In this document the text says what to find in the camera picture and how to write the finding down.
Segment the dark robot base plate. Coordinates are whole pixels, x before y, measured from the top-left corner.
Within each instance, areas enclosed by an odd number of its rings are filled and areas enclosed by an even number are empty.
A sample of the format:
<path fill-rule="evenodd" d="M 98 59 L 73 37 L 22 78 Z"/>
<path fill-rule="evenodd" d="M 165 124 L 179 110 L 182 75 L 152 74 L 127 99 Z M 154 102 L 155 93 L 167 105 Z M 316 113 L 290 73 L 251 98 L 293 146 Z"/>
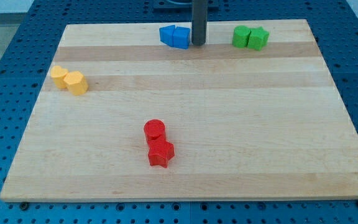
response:
<path fill-rule="evenodd" d="M 152 0 L 153 9 L 191 9 L 192 0 Z M 219 8 L 219 0 L 207 0 L 209 10 Z"/>

